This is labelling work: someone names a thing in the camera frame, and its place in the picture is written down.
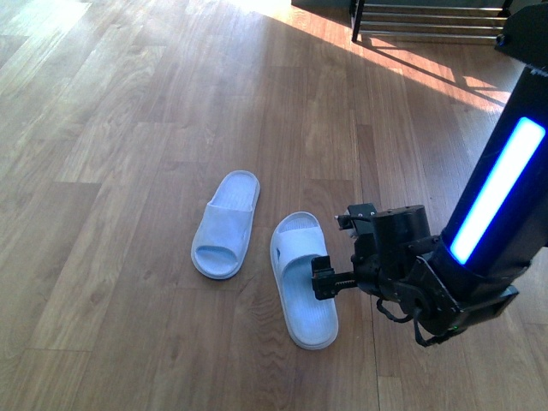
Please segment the slide sandal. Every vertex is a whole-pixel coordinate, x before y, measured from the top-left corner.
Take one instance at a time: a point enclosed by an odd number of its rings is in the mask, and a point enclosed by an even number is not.
[[[191,251],[194,266],[206,277],[224,280],[240,270],[259,191],[259,180],[252,173],[232,171],[207,203]]]
[[[304,349],[322,349],[337,338],[335,302],[316,300],[312,289],[311,261],[323,255],[324,234],[312,214],[291,214],[274,230],[271,262],[283,316],[289,335]]]

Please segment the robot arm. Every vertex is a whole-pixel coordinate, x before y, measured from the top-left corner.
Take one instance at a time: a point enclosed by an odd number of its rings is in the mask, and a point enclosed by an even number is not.
[[[511,284],[548,244],[547,39],[548,4],[512,15],[497,37],[497,50],[527,66],[441,235],[431,235],[422,205],[351,205],[337,221],[356,238],[354,270],[335,274],[329,256],[313,260],[316,298],[359,287],[389,319],[413,320],[423,346],[496,318],[516,298]],[[419,325],[434,337],[426,341]]]

